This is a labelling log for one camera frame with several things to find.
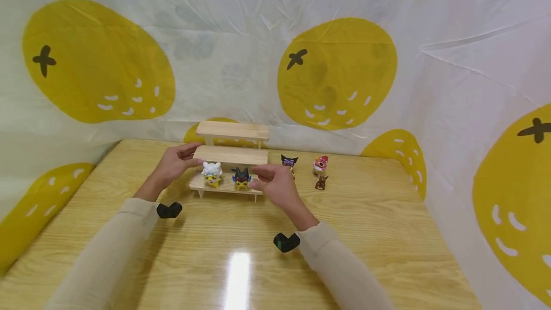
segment beige sleeve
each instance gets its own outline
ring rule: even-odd
[[[127,199],[80,253],[44,309],[112,309],[159,218],[157,205]]]
[[[297,232],[300,252],[343,310],[391,310],[382,286],[337,237],[329,224],[320,222]]]

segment black wrist marker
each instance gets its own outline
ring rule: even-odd
[[[297,236],[296,233],[287,238],[286,235],[280,232],[275,235],[274,244],[282,253],[286,253],[298,247],[298,245],[300,244],[300,238]]]
[[[162,219],[176,218],[181,211],[182,205],[180,205],[178,202],[173,202],[173,204],[170,206],[166,206],[163,204],[159,204],[159,206],[157,206],[157,214],[159,215],[159,218]]]

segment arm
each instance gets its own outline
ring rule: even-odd
[[[297,235],[302,256],[341,309],[393,309],[371,271],[338,240],[329,224],[321,222]]]
[[[392,303],[370,270],[342,242],[326,222],[319,222],[298,197],[289,169],[276,165],[255,166],[261,190],[285,212],[297,228],[300,252],[318,273],[335,301],[344,310],[392,310]]]
[[[44,309],[112,309],[157,222],[156,202],[127,199],[80,253]]]
[[[123,203],[80,253],[44,309],[112,309],[130,267],[157,222],[159,194],[186,169],[202,164],[193,158],[197,146],[167,149],[134,198]]]

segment brown figurine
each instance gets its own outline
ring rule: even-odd
[[[325,190],[325,180],[328,179],[329,176],[322,176],[320,175],[320,179],[318,182],[316,182],[316,189],[317,190]]]

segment fabric wall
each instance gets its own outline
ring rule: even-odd
[[[485,309],[551,306],[551,0],[0,12],[0,270],[116,141],[216,118],[271,125],[269,148],[398,159]]]

